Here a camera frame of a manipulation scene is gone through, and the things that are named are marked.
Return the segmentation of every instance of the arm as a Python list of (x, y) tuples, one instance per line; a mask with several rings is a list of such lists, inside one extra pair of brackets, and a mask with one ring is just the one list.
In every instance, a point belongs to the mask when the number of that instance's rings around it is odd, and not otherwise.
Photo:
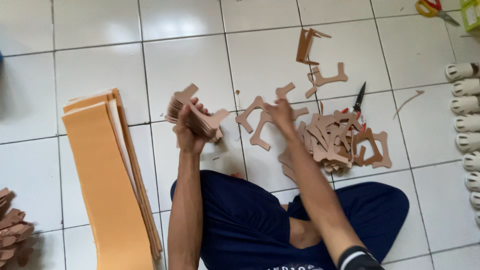
[(291, 121), (292, 108), (286, 99), (276, 103), (278, 106), (265, 107), (287, 140), (303, 205), (337, 264), (349, 247), (364, 245), (346, 218), (335, 191), (298, 138)]
[(203, 204), (200, 189), (200, 153), (205, 141), (186, 125), (190, 107), (179, 113), (177, 138), (180, 146), (177, 187), (168, 225), (168, 267), (171, 270), (198, 269), (203, 233)]

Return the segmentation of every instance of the yellow-handled scissors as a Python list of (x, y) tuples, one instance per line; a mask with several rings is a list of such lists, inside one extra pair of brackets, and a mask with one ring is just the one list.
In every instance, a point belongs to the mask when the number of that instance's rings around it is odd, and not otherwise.
[[(429, 12), (424, 11), (421, 6), (427, 9)], [(442, 10), (442, 4), (440, 4), (440, 0), (435, 0), (435, 4), (428, 0), (419, 0), (415, 4), (415, 8), (417, 8), (417, 11), (425, 17), (440, 17), (455, 26), (460, 26), (456, 20)]]

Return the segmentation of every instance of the hand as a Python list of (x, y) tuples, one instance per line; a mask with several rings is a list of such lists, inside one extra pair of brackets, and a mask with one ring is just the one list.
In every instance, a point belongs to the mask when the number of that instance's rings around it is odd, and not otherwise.
[[(198, 98), (192, 98), (192, 103), (199, 111), (208, 115), (208, 110), (204, 108), (202, 103), (198, 103)], [(177, 139), (179, 141), (180, 152), (200, 155), (205, 146), (205, 140), (197, 134), (194, 134), (192, 130), (187, 127), (187, 117), (191, 111), (190, 106), (185, 104), (179, 112)]]
[(295, 128), (293, 127), (292, 117), (293, 110), (286, 99), (275, 100), (277, 106), (264, 103), (267, 112), (272, 116), (273, 122), (286, 139), (296, 137)]

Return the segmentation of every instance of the finger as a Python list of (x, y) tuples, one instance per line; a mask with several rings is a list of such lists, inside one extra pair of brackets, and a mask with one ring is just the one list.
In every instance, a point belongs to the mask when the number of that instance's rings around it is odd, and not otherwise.
[(197, 103), (195, 107), (197, 107), (199, 111), (202, 111), (202, 109), (204, 108), (204, 105), (202, 103)]
[(192, 98), (192, 99), (191, 99), (191, 102), (192, 102), (194, 105), (197, 104), (198, 98), (197, 98), (197, 97)]
[(183, 105), (183, 107), (179, 112), (179, 119), (177, 121), (177, 131), (187, 126), (187, 117), (189, 113), (190, 113), (190, 106), (188, 106), (187, 104)]

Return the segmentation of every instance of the black sleeve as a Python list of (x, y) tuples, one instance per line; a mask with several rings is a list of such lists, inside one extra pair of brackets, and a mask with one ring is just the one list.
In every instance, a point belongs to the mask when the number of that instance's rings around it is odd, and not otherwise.
[(384, 270), (368, 249), (352, 246), (338, 259), (338, 270)]

